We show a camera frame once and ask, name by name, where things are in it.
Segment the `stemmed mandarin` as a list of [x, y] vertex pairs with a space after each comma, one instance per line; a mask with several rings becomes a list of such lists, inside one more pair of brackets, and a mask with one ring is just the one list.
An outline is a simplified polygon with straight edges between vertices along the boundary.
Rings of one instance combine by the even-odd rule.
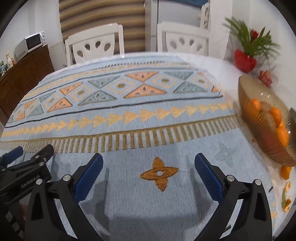
[[282, 146], [286, 148], [290, 141], [290, 136], [287, 129], [283, 126], [279, 126], [276, 128], [275, 134]]

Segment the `small mandarin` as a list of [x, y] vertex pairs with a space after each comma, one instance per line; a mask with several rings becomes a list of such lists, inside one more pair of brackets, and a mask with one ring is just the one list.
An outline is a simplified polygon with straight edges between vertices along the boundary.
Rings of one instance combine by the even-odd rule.
[[253, 107], [254, 107], [258, 112], [261, 111], [261, 102], [260, 102], [258, 99], [253, 98], [253, 99], [251, 100], [251, 103], [252, 103]]

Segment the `small brown kiwi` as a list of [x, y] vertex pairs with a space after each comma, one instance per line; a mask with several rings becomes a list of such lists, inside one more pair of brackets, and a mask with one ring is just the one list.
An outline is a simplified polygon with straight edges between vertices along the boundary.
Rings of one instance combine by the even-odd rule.
[[264, 116], [265, 120], [268, 122], [268, 125], [271, 128], [271, 130], [275, 131], [276, 123], [273, 116], [269, 112], [272, 106], [265, 101], [261, 101], [260, 104], [261, 104], [261, 114]]

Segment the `brown wooden sideboard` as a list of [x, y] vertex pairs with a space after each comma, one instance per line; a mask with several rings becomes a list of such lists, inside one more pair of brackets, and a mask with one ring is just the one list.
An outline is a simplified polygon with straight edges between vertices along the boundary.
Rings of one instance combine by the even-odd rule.
[[54, 72], [47, 45], [23, 57], [1, 78], [1, 124], [5, 125], [20, 100], [48, 74]]

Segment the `bottles on sideboard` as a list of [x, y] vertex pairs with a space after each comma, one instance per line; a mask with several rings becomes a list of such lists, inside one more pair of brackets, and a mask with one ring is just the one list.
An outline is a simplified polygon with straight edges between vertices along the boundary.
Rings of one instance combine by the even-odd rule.
[[14, 62], [11, 60], [9, 53], [7, 53], [6, 54], [6, 64], [4, 64], [3, 61], [1, 61], [1, 76], [4, 75], [4, 73], [6, 73], [13, 66], [14, 66]]

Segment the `amber glass bowl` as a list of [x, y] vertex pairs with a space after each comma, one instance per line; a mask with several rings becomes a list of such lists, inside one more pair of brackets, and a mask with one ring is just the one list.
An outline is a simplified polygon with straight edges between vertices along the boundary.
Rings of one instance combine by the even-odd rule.
[[[261, 112], [253, 107], [251, 103], [253, 98], [265, 101], [281, 111], [283, 123], [290, 136], [286, 148], [282, 146]], [[295, 166], [295, 119], [281, 99], [270, 88], [250, 75], [239, 77], [238, 99], [242, 117], [262, 151], [282, 166]]]

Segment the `patterned blue table runner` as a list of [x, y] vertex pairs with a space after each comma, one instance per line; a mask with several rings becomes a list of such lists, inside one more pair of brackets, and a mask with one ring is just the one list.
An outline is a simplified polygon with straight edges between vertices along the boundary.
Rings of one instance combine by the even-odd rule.
[[239, 71], [221, 60], [144, 55], [64, 68], [45, 77], [9, 118], [1, 153], [54, 147], [53, 180], [95, 153], [104, 166], [80, 207], [104, 240], [193, 240], [217, 208], [194, 167], [197, 153], [239, 181], [260, 179], [263, 156], [220, 84]]

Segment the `white microwave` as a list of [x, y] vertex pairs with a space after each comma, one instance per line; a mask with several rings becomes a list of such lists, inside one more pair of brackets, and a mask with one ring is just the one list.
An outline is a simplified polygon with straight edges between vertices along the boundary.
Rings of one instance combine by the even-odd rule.
[[44, 31], [37, 32], [35, 34], [25, 37], [15, 48], [15, 60], [17, 62], [20, 61], [25, 55], [39, 47], [42, 47], [45, 44], [46, 38]]

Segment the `left white chair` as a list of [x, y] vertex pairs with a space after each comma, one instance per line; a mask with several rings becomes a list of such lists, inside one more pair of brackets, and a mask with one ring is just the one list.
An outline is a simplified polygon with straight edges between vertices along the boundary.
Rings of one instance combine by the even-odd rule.
[[123, 26], [118, 23], [98, 26], [70, 35], [65, 40], [67, 65], [73, 65], [73, 61], [78, 64], [113, 56], [116, 35], [118, 35], [119, 54], [124, 55]]

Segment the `white chair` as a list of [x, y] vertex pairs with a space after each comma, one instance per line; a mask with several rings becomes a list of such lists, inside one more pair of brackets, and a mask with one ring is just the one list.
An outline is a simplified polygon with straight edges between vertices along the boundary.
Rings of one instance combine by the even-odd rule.
[[207, 56], [209, 31], [186, 24], [162, 22], [157, 25], [157, 49], [158, 52]]
[[67, 65], [73, 65], [73, 61], [78, 64], [113, 56], [116, 35], [118, 35], [119, 54], [124, 55], [123, 26], [118, 23], [98, 26], [70, 35], [65, 40]]

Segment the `striped window blind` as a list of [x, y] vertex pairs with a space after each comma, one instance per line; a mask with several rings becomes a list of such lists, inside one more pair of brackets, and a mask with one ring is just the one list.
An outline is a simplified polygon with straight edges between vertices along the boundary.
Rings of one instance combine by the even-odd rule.
[[63, 40], [75, 33], [107, 24], [123, 26], [126, 53], [145, 51], [145, 1], [59, 1]]

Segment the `red star ornament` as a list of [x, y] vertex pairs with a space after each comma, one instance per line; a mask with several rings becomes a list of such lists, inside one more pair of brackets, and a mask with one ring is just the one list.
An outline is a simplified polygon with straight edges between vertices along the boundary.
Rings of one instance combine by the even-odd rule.
[[258, 76], [259, 80], [262, 81], [262, 83], [267, 86], [270, 87], [273, 79], [271, 78], [270, 72], [269, 71], [259, 71], [259, 76]]

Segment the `red potted plant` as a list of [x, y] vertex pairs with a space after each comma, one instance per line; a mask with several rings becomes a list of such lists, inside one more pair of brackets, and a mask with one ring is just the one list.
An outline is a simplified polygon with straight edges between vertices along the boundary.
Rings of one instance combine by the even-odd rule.
[[248, 28], [243, 20], [234, 17], [225, 18], [224, 27], [239, 42], [239, 49], [234, 51], [234, 64], [244, 73], [250, 73], [257, 65], [257, 59], [275, 59], [280, 53], [280, 45], [273, 41], [270, 31], [262, 28], [260, 32]]

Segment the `right white chair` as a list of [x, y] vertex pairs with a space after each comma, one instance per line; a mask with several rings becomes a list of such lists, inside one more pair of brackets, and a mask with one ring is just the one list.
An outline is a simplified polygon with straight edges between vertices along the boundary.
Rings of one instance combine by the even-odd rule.
[[207, 56], [209, 31], [186, 24], [162, 22], [157, 25], [157, 49], [158, 52]]

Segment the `white refrigerator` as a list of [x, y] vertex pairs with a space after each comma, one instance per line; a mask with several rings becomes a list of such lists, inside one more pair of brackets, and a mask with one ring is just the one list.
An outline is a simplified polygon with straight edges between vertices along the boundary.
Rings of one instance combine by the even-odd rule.
[[145, 51], [157, 51], [157, 25], [173, 22], [199, 27], [210, 1], [145, 1]]

